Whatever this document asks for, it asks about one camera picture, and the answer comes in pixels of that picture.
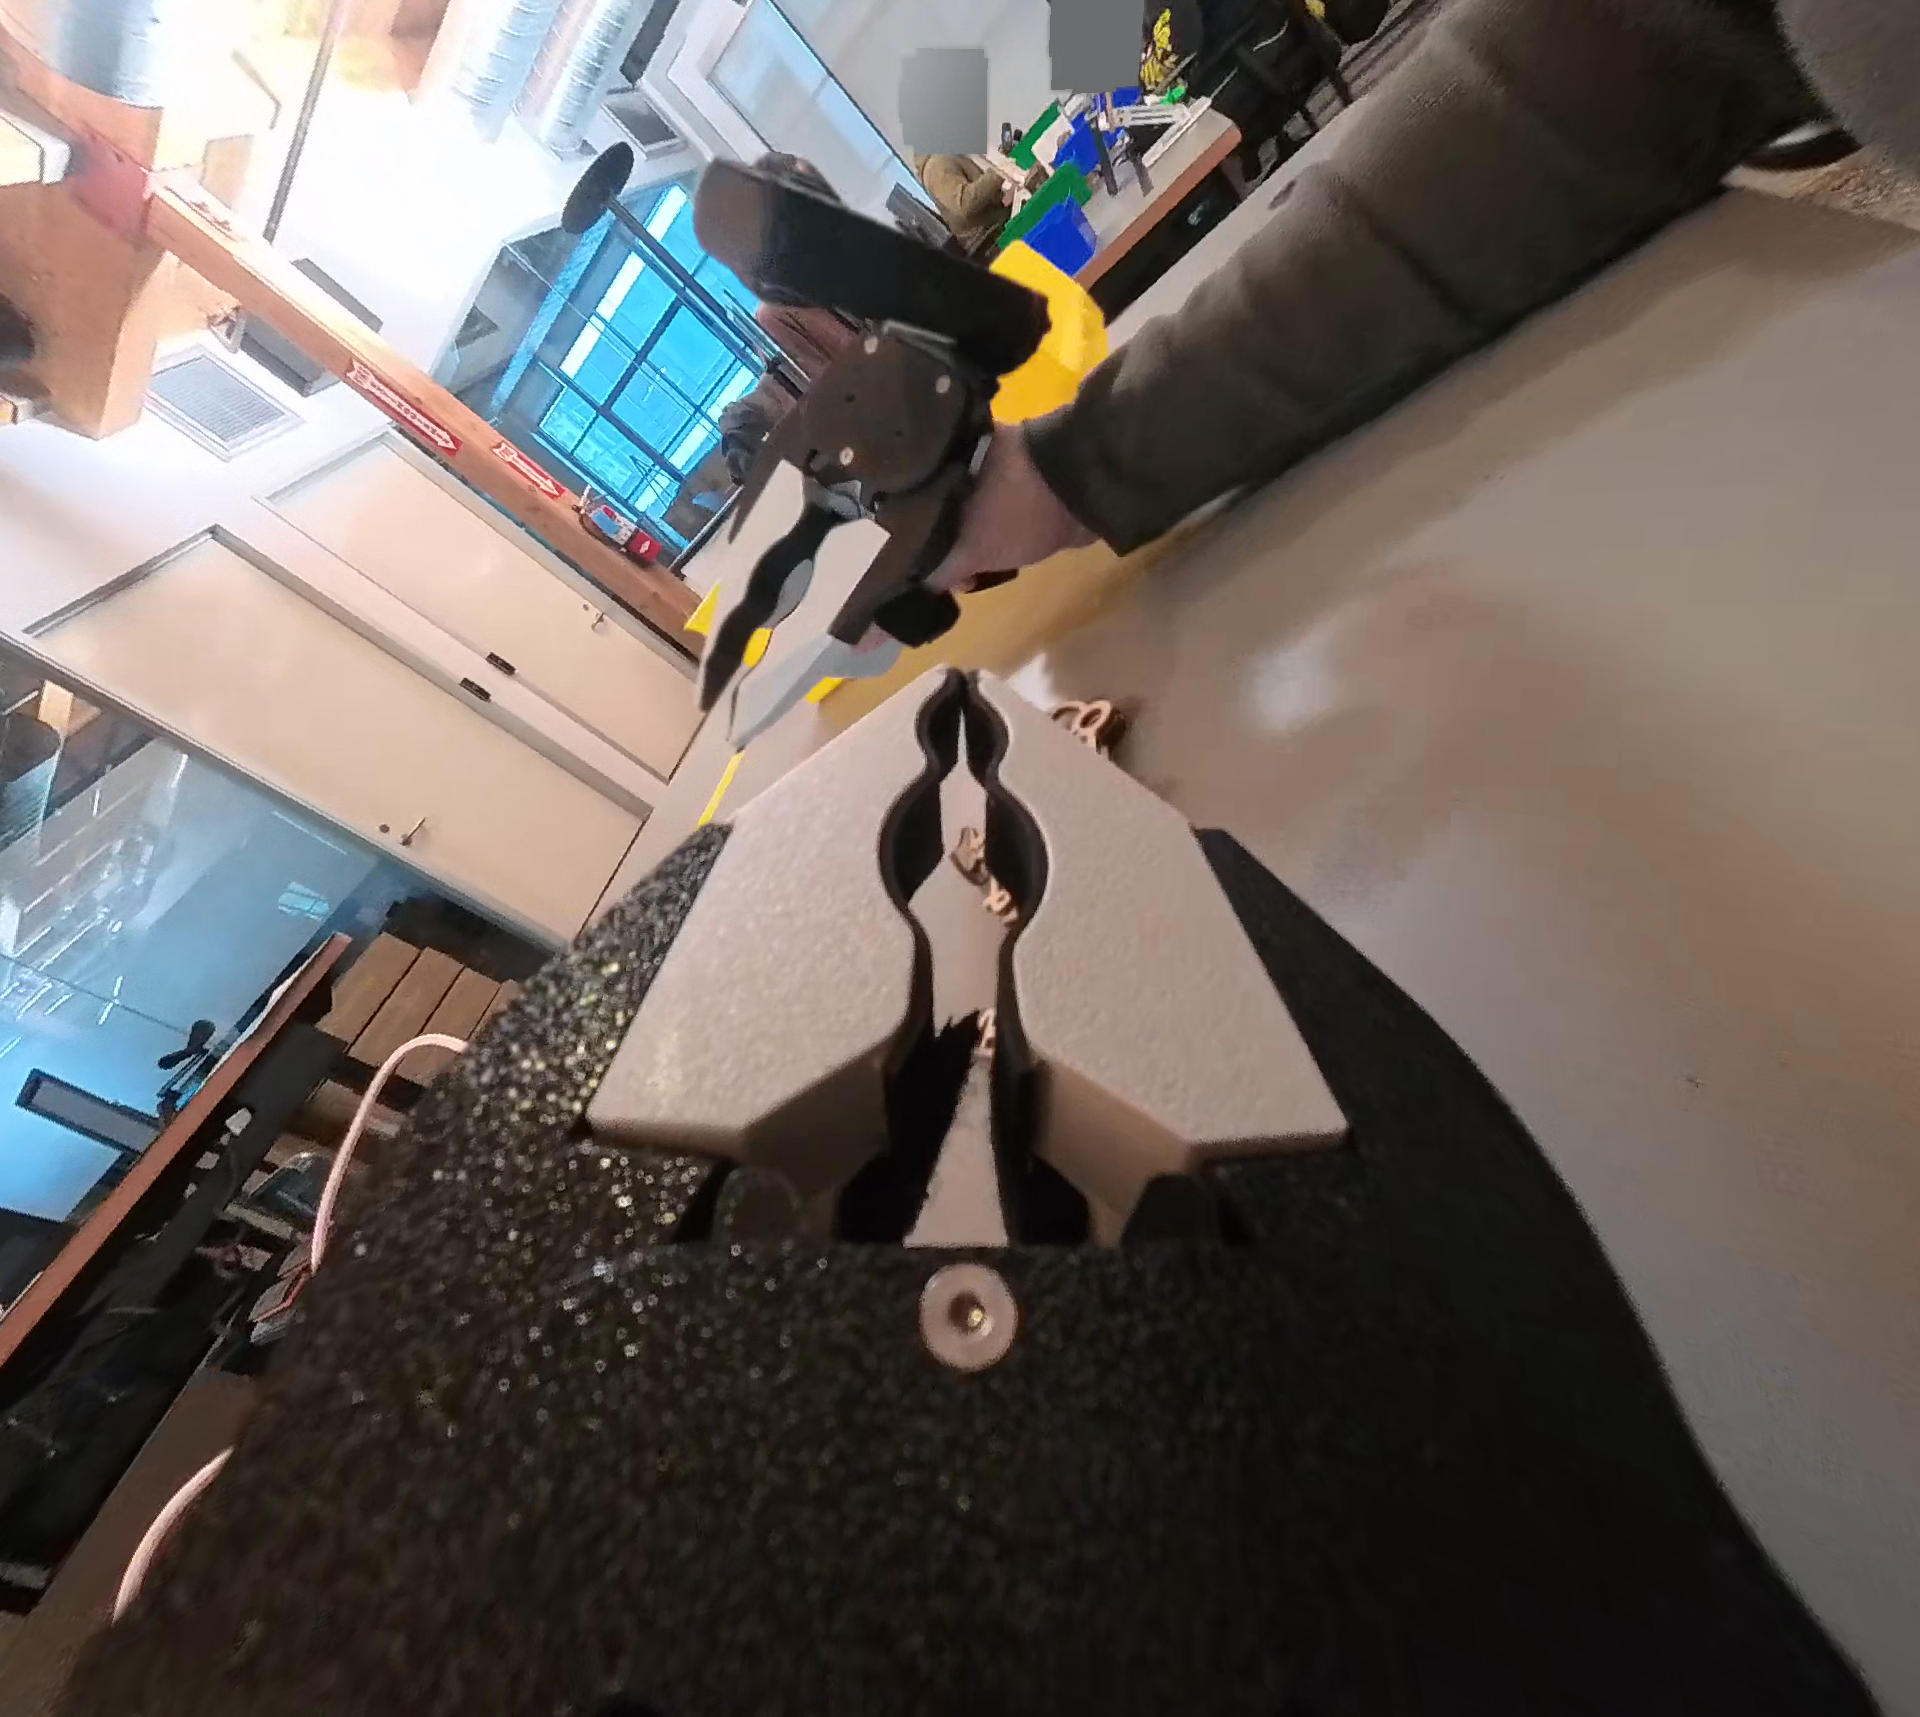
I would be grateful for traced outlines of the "yellow storage bin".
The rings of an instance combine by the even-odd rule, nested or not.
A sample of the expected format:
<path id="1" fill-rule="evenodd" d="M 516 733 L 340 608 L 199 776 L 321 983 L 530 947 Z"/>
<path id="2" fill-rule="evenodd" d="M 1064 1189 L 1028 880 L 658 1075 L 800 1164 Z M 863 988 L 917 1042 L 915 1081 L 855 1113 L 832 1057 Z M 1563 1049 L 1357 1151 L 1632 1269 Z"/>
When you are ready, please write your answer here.
<path id="1" fill-rule="evenodd" d="M 1026 424 L 1075 399 L 1086 375 L 1109 357 L 1109 323 L 1080 279 L 1026 239 L 1002 249 L 989 267 L 1036 291 L 1049 311 L 1036 349 L 998 379 L 992 397 L 998 424 Z"/>

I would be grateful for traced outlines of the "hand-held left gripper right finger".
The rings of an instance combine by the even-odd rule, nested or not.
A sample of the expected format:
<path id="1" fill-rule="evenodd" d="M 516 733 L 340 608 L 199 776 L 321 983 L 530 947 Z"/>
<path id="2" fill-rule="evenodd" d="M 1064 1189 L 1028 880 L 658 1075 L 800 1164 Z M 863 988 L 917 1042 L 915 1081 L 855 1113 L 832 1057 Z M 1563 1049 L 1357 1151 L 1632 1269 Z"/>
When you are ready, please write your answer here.
<path id="1" fill-rule="evenodd" d="M 996 972 L 992 1129 L 1021 1238 L 1123 1238 L 1155 1184 L 1341 1146 L 1330 1081 L 1188 819 L 1001 678 L 966 687 Z"/>

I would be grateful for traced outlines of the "wooden work table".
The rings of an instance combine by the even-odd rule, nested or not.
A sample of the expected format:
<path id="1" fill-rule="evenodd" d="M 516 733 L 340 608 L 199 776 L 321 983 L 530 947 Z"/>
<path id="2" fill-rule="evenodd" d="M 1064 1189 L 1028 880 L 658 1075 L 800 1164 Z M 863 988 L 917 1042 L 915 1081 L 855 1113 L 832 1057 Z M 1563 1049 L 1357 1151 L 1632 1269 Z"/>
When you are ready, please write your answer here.
<path id="1" fill-rule="evenodd" d="M 1111 318 L 1166 275 L 1238 204 L 1228 175 L 1242 136 L 1211 98 L 1119 110 L 1133 124 L 1085 130 L 1085 204 L 1097 251 L 1076 275 Z"/>

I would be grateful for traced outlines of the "person's right forearm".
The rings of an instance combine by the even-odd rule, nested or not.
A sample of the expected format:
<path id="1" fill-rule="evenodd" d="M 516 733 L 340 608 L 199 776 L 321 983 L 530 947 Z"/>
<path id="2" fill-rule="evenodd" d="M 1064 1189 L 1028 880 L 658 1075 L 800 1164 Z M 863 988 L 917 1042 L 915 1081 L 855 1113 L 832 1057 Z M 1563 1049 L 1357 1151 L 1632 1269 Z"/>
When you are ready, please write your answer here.
<path id="1" fill-rule="evenodd" d="M 1773 0 L 1451 0 L 1272 217 L 1028 431 L 1129 553 L 1269 481 L 1716 194 L 1812 111 Z"/>

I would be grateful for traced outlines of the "large glass window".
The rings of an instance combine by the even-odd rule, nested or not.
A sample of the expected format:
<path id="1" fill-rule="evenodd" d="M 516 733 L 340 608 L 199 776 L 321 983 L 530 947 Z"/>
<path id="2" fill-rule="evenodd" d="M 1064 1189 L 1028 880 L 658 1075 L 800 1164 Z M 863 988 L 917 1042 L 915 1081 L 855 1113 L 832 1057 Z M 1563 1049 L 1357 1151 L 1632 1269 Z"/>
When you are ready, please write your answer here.
<path id="1" fill-rule="evenodd" d="M 499 247 L 437 373 L 553 478 L 685 550 L 726 505 L 719 415 L 766 371 L 757 293 L 699 244 L 686 178 Z"/>

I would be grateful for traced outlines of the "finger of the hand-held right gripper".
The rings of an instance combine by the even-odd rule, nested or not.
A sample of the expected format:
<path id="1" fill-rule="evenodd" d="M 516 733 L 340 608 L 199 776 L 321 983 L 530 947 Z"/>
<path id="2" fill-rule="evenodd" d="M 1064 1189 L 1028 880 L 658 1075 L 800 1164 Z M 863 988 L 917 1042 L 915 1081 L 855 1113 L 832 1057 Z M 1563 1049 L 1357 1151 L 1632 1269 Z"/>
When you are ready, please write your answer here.
<path id="1" fill-rule="evenodd" d="M 771 640 L 732 687 L 729 743 L 746 749 L 829 681 L 870 678 L 900 659 L 900 640 L 868 621 L 845 640 L 835 621 L 891 535 L 877 519 L 836 523 L 812 557 L 776 586 Z"/>
<path id="2" fill-rule="evenodd" d="M 762 455 L 732 508 L 731 553 L 705 636 L 699 706 L 719 709 L 749 664 L 758 633 L 799 603 L 829 533 L 847 521 L 847 499 L 783 455 Z"/>

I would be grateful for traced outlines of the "small wooden model piece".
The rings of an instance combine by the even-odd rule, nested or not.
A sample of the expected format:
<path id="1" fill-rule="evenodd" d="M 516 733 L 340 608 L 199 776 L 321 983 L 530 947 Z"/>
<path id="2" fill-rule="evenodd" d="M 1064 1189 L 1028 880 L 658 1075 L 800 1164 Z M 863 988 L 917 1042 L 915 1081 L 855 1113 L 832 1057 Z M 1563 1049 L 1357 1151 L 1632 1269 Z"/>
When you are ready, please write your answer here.
<path id="1" fill-rule="evenodd" d="M 1018 934 L 1025 920 L 1021 900 L 1015 890 L 1001 882 L 989 859 L 989 841 L 984 828 L 964 826 L 953 841 L 948 860 L 955 871 L 971 884 L 984 907 L 996 918 L 1007 938 Z M 977 1034 L 972 1060 L 990 1067 L 998 1049 L 998 998 L 977 1015 Z"/>

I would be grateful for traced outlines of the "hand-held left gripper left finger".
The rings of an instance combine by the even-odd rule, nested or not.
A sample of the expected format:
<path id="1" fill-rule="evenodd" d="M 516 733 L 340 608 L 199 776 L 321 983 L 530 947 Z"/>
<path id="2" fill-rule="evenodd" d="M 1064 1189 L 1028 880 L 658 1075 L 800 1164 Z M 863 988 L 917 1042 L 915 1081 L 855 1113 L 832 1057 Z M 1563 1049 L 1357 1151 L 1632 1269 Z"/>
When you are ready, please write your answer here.
<path id="1" fill-rule="evenodd" d="M 962 725 L 962 675 L 928 672 L 732 819 L 588 1105 L 597 1142 L 765 1170 L 841 1236 L 906 1236 L 964 1085 L 911 912 Z"/>

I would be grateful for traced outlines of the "white air vent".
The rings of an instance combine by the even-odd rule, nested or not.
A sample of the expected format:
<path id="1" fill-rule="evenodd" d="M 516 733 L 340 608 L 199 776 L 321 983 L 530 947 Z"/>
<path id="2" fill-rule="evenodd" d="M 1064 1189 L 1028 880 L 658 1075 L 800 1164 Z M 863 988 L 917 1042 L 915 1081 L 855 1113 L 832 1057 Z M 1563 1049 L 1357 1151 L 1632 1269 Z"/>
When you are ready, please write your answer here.
<path id="1" fill-rule="evenodd" d="M 144 408 L 222 461 L 291 438 L 308 421 L 247 362 L 209 342 L 160 353 Z"/>

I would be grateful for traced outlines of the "blue storage bin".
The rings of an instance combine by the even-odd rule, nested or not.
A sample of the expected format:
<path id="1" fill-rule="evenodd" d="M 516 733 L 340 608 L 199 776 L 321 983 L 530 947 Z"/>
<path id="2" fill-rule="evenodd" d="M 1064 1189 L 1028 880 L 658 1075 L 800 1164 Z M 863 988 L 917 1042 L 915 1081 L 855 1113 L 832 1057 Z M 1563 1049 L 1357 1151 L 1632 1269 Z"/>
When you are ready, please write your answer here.
<path id="1" fill-rule="evenodd" d="M 1097 228 L 1086 212 L 1091 196 L 1086 170 L 1076 159 L 1058 163 L 1002 228 L 996 247 L 1007 251 L 1026 241 L 1060 271 L 1079 275 L 1097 251 Z"/>

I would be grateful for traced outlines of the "wooden ceiling beam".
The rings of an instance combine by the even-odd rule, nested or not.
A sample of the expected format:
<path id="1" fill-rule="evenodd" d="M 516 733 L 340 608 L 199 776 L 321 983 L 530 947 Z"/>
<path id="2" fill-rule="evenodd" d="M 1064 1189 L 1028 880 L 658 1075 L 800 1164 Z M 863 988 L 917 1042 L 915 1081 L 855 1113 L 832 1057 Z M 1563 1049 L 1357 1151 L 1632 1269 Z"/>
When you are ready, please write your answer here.
<path id="1" fill-rule="evenodd" d="M 701 645 L 699 596 L 655 561 L 619 553 L 522 440 L 329 295 L 182 163 L 171 124 L 87 90 L 5 35 L 5 115 L 22 108 L 67 146 L 50 181 L 5 188 L 5 303 L 32 338 L 22 366 L 68 428 L 102 438 L 138 418 L 156 367 L 173 277 L 261 316 L 373 403 L 435 464 L 521 525 L 664 645 Z"/>

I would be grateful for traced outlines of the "person's right hand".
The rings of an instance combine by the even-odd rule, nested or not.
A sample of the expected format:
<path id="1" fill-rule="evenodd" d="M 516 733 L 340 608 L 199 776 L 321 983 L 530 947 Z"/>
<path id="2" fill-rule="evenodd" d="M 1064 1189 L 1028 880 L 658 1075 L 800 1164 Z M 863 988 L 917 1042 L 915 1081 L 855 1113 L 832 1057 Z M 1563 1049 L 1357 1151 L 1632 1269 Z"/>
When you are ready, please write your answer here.
<path id="1" fill-rule="evenodd" d="M 1047 483 L 1021 426 L 996 426 L 980 454 L 959 533 L 926 584 L 961 596 L 1012 579 L 1047 559 L 1094 544 Z"/>

